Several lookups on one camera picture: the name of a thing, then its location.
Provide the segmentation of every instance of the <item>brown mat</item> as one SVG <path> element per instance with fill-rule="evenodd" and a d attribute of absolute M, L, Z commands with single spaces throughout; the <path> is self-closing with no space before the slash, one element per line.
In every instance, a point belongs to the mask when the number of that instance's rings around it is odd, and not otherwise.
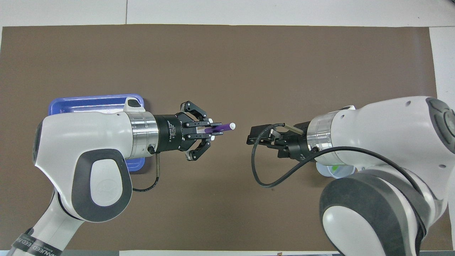
<path fill-rule="evenodd" d="M 33 166 L 38 123 L 57 97 L 138 93 L 154 114 L 191 100 L 237 129 L 197 162 L 161 156 L 156 188 L 134 193 L 116 219 L 85 223 L 68 249 L 333 250 L 319 223 L 331 181 L 313 164 L 274 189 L 251 174 L 251 126 L 300 123 L 354 104 L 436 96 L 427 28 L 305 26 L 6 27 L 0 53 L 0 249 L 33 226 L 52 186 Z M 271 181 L 297 162 L 258 150 Z M 132 176 L 154 179 L 154 163 Z M 423 250 L 451 250 L 448 213 Z"/>

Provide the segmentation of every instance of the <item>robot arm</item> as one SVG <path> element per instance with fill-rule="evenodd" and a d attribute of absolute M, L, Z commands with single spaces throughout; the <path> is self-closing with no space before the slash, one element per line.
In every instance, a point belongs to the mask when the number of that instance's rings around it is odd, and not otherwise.
<path fill-rule="evenodd" d="M 406 97 L 320 115 L 296 124 L 298 133 L 267 126 L 253 127 L 247 144 L 300 162 L 279 182 L 311 160 L 359 170 L 321 194 L 321 223 L 340 252 L 418 255 L 428 228 L 447 207 L 455 167 L 455 115 L 445 103 Z"/>
<path fill-rule="evenodd" d="M 9 255 L 60 255 L 84 221 L 108 221 L 127 207 L 132 184 L 126 159 L 180 150 L 196 161 L 223 134 L 218 126 L 190 101 L 175 115 L 152 115 L 134 98 L 127 98 L 119 113 L 46 117 L 37 128 L 33 161 L 54 193 L 47 211 L 20 235 Z M 197 140 L 199 145 L 190 149 Z"/>

